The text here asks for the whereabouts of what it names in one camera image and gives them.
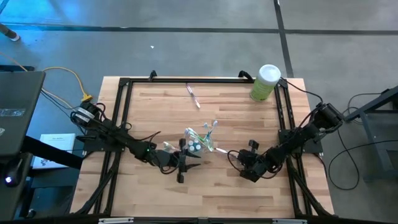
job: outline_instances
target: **plastic container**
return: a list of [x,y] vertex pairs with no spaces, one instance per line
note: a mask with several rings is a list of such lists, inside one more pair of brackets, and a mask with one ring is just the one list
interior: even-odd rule
[[280,70],[275,65],[263,65],[254,81],[250,97],[254,101],[264,101],[274,90],[280,79]]

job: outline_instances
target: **concrete floor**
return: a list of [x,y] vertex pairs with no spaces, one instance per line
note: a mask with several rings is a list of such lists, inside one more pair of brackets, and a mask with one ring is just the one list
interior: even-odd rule
[[[286,29],[397,30],[395,0],[279,0]],[[51,24],[115,27],[196,27],[277,29],[272,0],[28,0],[9,1],[0,14],[6,24]],[[0,50],[38,70],[68,67],[81,76],[88,93],[98,96],[103,76],[203,75],[235,77],[240,70],[256,74],[265,63],[285,74],[279,34],[174,32],[67,32],[19,30],[20,42],[0,36]],[[294,77],[308,90],[343,111],[351,96],[380,92],[398,84],[396,35],[287,35]],[[0,64],[9,63],[0,58]],[[73,76],[48,72],[45,86],[73,105],[81,93]],[[361,106],[372,97],[360,97]],[[318,100],[309,96],[314,107]],[[340,129],[348,147],[367,143],[362,127]],[[78,133],[68,118],[40,98],[28,135]],[[343,150],[337,134],[323,141],[324,160]],[[398,221],[398,181],[365,184],[375,171],[371,148],[353,151],[361,180],[342,191],[329,185],[335,213],[346,218]],[[332,176],[349,187],[356,173],[347,155],[335,161]]]

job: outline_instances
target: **butcher block tabletop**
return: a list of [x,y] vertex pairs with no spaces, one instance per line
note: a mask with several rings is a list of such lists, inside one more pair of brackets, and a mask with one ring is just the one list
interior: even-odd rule
[[[109,118],[112,117],[119,78],[104,77],[99,93],[98,102],[106,105],[105,114]],[[290,78],[289,82],[305,89],[301,78]],[[140,139],[161,131],[153,139],[158,149],[163,148],[164,141],[178,147],[185,128],[193,128],[198,134],[205,135],[207,132],[203,124],[211,126],[217,120],[212,138],[218,148],[226,151],[249,149],[248,142],[254,139],[260,144],[259,152],[264,152],[278,144],[277,132],[280,128],[274,93],[259,103],[249,96],[252,84],[191,83],[190,86],[200,109],[184,83],[135,83],[127,118],[132,124],[129,134]],[[305,93],[292,86],[289,86],[289,93],[295,122],[299,125],[310,112],[308,99]],[[117,125],[120,124],[125,94],[126,88]],[[285,110],[282,91],[280,95]],[[239,176],[226,154],[205,151],[200,155],[201,159],[187,159],[187,164],[201,165],[184,173],[185,182],[179,184],[177,171],[163,175],[158,167],[138,161],[128,150],[124,151],[111,216],[294,217],[285,166],[273,179],[259,179],[253,183]],[[103,152],[94,152],[83,161],[71,212],[81,208],[97,187],[103,158]],[[234,158],[232,162],[240,167]],[[333,213],[325,171],[319,158],[304,154],[303,165],[309,189],[323,207]],[[101,211],[106,204],[108,187],[109,184],[104,190]],[[298,186],[297,189],[300,208],[304,211],[302,193]]]

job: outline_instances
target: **desk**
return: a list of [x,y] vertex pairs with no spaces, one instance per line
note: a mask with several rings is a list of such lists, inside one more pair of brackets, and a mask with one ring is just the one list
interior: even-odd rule
[[[119,78],[104,77],[99,94],[99,101],[106,105],[105,113],[109,118],[112,117]],[[302,79],[289,81],[305,89]],[[154,138],[158,148],[162,148],[163,141],[178,146],[178,139],[183,136],[185,128],[191,127],[205,134],[203,123],[211,124],[217,119],[218,126],[212,136],[216,146],[222,149],[248,148],[249,140],[255,139],[262,152],[278,143],[279,119],[274,94],[267,101],[257,103],[250,99],[250,84],[192,83],[190,86],[201,104],[200,110],[183,83],[135,83],[127,119],[132,124],[129,134],[143,138],[162,131]],[[299,125],[310,112],[308,99],[306,94],[295,88],[290,87],[289,91],[295,122]],[[282,169],[273,179],[260,179],[253,183],[239,177],[224,154],[205,152],[201,156],[202,159],[187,162],[200,161],[201,165],[184,175],[184,184],[178,184],[176,173],[163,175],[158,168],[144,164],[129,152],[124,152],[111,215],[229,218],[294,216],[286,169]],[[103,152],[94,152],[83,161],[71,212],[81,208],[97,187],[103,157]],[[333,213],[322,164],[314,155],[304,155],[303,164],[308,187],[318,201]],[[102,209],[107,191],[104,191]],[[300,190],[298,194],[303,210]]]

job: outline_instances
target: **white lid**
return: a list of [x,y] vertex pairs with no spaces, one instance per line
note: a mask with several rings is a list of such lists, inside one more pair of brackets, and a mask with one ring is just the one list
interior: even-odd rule
[[263,65],[257,78],[264,84],[276,85],[280,79],[280,70],[275,65]]

